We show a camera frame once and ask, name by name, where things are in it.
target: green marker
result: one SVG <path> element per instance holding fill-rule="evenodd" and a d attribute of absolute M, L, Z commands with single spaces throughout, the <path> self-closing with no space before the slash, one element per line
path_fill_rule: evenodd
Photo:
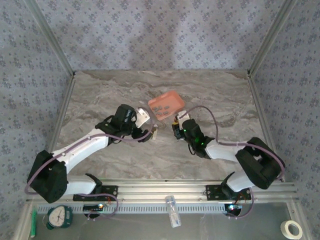
<path fill-rule="evenodd" d="M 37 209 L 34 207 L 31 216 L 31 230 L 30 237 L 34 238 L 36 236 L 36 222 L 37 222 Z"/>

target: gray marble surface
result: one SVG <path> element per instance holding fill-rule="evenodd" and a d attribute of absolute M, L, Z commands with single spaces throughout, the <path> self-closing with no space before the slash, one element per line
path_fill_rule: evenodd
<path fill-rule="evenodd" d="M 83 137 L 113 115 L 120 104 L 147 107 L 150 99 L 169 90 L 179 93 L 186 110 L 196 105 L 210 108 L 218 121 L 220 140 L 263 139 L 248 80 L 241 74 L 211 70 L 86 71 L 75 75 L 56 149 Z M 240 169 L 238 163 L 191 155 L 187 143 L 173 136 L 173 116 L 163 121 L 152 117 L 159 126 L 156 140 L 112 144 L 82 161 L 71 174 L 90 173 L 108 179 L 223 180 Z M 213 120 L 205 109 L 195 109 L 191 117 L 206 135 L 215 136 Z"/>

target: masking tape roll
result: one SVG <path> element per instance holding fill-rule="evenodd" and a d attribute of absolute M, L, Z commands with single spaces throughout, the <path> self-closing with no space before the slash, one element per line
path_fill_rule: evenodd
<path fill-rule="evenodd" d="M 290 231 L 289 231 L 289 226 L 293 225 L 295 227 L 298 228 L 298 234 L 297 235 L 293 235 Z M 283 223 L 281 223 L 280 226 L 281 232 L 283 234 L 283 236 L 285 236 L 287 239 L 291 239 L 291 240 L 299 240 L 300 238 L 302 238 L 302 228 L 301 226 L 296 222 L 296 221 L 284 221 Z"/>

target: patterned wall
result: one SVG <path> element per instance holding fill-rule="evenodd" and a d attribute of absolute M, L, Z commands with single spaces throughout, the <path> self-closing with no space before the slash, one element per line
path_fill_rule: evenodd
<path fill-rule="evenodd" d="M 254 77 L 286 177 L 320 239 L 320 2 L 302 0 Z"/>
<path fill-rule="evenodd" d="M 74 70 L 248 69 L 283 0 L 37 0 Z"/>
<path fill-rule="evenodd" d="M 0 9 L 0 239 L 9 240 L 70 77 L 23 1 L 1 0 Z"/>

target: floral wallpaper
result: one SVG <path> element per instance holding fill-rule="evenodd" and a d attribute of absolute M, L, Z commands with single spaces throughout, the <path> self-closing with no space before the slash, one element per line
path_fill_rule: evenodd
<path fill-rule="evenodd" d="M 1 0 L 0 9 L 0 239 L 9 240 L 70 76 L 23 1 Z"/>
<path fill-rule="evenodd" d="M 273 139 L 320 239 L 320 2 L 301 0 L 254 77 Z"/>
<path fill-rule="evenodd" d="M 243 70 L 283 0 L 37 2 L 73 70 Z"/>

